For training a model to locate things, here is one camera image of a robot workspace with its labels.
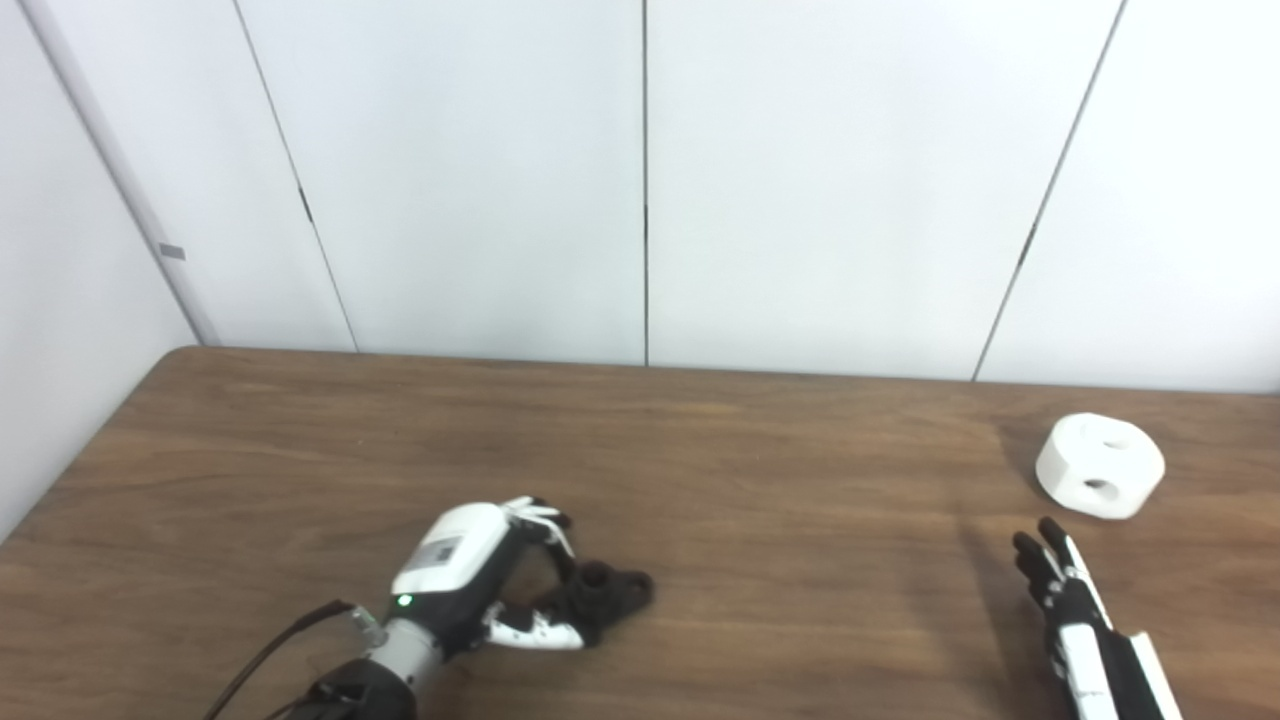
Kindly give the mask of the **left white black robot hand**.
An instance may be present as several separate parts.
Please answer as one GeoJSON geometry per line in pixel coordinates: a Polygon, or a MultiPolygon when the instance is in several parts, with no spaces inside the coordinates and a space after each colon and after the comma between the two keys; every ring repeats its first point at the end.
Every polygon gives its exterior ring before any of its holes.
{"type": "Polygon", "coordinates": [[[506,603],[500,592],[525,553],[545,550],[561,583],[577,569],[566,537],[570,519],[544,500],[466,503],[439,516],[390,587],[389,618],[434,638],[442,656],[481,644],[521,650],[581,650],[581,633],[549,610],[506,603]]]}

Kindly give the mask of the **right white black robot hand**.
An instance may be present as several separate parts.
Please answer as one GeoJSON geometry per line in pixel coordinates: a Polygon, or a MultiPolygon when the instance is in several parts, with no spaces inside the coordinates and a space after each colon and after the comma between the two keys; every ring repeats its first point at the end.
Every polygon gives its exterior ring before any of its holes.
{"type": "Polygon", "coordinates": [[[1044,620],[1053,674],[1074,719],[1180,719],[1149,634],[1116,629],[1075,541],[1052,518],[1012,537],[1015,565],[1044,620]]]}

